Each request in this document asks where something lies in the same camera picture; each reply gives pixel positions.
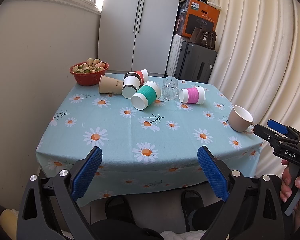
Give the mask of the green-banded white paper cup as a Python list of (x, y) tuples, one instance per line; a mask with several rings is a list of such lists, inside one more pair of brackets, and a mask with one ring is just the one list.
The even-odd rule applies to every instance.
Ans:
[(138, 111), (143, 111), (161, 97), (161, 89), (156, 82), (147, 81), (132, 96), (131, 103)]

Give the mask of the pink-banded white paper cup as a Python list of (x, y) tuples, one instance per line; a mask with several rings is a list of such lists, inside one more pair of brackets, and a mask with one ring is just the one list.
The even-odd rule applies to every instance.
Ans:
[(191, 104), (201, 105), (205, 101), (205, 89), (201, 86), (180, 89), (179, 100), (181, 103), (191, 103)]

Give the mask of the red-banded white paper cup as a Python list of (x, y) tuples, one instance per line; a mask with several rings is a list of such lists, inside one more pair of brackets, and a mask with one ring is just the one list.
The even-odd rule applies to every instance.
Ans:
[(149, 80), (149, 75), (146, 69), (135, 71), (136, 74), (140, 77), (140, 85), (143, 86), (145, 82)]

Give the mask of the brown kraft paper cup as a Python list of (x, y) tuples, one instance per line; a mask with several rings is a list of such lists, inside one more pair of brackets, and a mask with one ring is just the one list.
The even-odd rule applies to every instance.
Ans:
[(98, 84), (100, 94), (121, 94), (123, 81), (102, 75)]

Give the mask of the black-banded white paper cup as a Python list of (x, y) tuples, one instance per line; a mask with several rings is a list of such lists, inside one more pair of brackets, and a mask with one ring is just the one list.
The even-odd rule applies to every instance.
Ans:
[(131, 99), (141, 85), (141, 77), (135, 72), (127, 73), (123, 78), (122, 95)]

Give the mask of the beige ceramic mug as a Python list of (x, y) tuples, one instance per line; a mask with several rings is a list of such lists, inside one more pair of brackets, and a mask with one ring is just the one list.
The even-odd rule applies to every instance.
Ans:
[(253, 123), (253, 116), (243, 107), (234, 105), (228, 117), (230, 127), (236, 132), (245, 132)]

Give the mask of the white quilted cushion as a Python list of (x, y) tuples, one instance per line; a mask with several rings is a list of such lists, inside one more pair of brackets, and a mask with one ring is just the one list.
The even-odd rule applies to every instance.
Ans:
[(0, 215), (0, 226), (12, 240), (17, 239), (17, 221), (19, 211), (6, 209)]

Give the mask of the cream pleated curtain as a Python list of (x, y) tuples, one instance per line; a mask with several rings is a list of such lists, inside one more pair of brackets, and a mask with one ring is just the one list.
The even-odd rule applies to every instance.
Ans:
[(300, 3), (210, 0), (221, 7), (210, 83), (256, 124), (300, 131)]

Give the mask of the dark grey suitcase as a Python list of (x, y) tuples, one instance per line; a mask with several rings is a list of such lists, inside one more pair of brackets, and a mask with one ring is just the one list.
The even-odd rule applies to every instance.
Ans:
[(179, 80), (208, 83), (216, 57), (216, 51), (184, 41), (174, 77)]

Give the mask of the clear cut-glass tumbler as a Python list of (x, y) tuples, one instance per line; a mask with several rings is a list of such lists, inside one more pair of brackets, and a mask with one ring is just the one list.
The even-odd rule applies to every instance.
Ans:
[(167, 101), (175, 100), (179, 94), (178, 85), (179, 81), (175, 77), (168, 76), (164, 78), (161, 89), (162, 98)]

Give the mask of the brown leather handbag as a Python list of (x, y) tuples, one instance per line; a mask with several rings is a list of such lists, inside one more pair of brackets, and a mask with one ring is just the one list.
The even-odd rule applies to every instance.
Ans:
[(204, 28), (195, 27), (191, 35), (190, 42), (207, 49), (214, 50), (216, 37), (217, 35), (215, 31), (206, 31)]

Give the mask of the blue daisy tablecloth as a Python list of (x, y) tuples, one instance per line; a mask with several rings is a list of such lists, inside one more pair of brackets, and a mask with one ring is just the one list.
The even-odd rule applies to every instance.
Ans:
[(253, 177), (262, 140), (251, 131), (234, 131), (228, 122), (231, 102), (215, 86), (203, 87), (201, 105), (158, 99), (138, 111), (121, 95), (75, 85), (39, 142), (38, 163), (53, 177), (93, 147), (102, 150), (102, 163), (79, 206), (115, 195), (199, 184), (205, 180), (197, 161), (203, 145), (230, 169)]

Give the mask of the white ribbed suitcase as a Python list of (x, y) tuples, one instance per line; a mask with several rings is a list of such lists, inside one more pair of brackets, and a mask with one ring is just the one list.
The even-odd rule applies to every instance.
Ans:
[(190, 41), (189, 38), (180, 36), (178, 34), (173, 35), (167, 67), (166, 67), (167, 76), (173, 76), (175, 74), (182, 43), (189, 42), (189, 41)]

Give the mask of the red bowl of strawberries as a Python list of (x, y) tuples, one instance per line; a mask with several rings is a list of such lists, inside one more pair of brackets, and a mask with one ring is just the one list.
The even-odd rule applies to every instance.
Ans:
[(88, 58), (85, 62), (78, 63), (70, 68), (70, 73), (81, 86), (99, 84), (101, 76), (109, 69), (109, 64), (99, 58)]

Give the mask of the white double-door cabinet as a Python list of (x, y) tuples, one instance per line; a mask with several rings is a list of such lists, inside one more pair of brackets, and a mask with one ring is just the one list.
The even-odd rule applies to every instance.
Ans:
[(146, 69), (164, 76), (179, 0), (104, 0), (99, 59), (113, 73)]

